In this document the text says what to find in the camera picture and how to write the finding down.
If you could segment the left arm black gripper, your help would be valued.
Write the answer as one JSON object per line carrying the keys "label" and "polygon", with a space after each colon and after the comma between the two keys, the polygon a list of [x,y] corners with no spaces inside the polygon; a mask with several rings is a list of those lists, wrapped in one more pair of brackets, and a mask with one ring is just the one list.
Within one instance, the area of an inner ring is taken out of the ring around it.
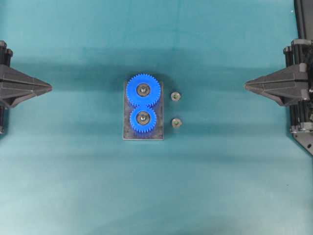
{"label": "left arm black gripper", "polygon": [[0,41],[0,79],[4,82],[17,83],[23,85],[34,85],[44,87],[39,90],[23,91],[18,93],[14,91],[13,94],[0,96],[0,133],[4,133],[4,114],[6,108],[14,108],[21,102],[24,102],[33,97],[37,97],[52,91],[52,86],[35,77],[24,74],[10,66],[13,51],[7,48],[7,43]]}

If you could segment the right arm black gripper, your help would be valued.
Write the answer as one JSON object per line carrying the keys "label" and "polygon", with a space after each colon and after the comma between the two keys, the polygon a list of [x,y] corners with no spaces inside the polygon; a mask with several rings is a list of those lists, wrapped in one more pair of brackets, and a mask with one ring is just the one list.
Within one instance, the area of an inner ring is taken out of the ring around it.
{"label": "right arm black gripper", "polygon": [[[290,106],[290,133],[313,131],[313,42],[295,39],[283,50],[286,68],[247,81],[245,89]],[[308,82],[308,89],[297,86],[278,87],[274,83]]]}

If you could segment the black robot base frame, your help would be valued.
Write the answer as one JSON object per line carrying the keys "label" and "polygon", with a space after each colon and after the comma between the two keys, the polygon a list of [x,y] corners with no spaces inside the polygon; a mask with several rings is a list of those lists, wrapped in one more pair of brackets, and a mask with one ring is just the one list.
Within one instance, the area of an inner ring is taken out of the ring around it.
{"label": "black robot base frame", "polygon": [[311,0],[294,1],[298,38],[313,41],[313,2]]}

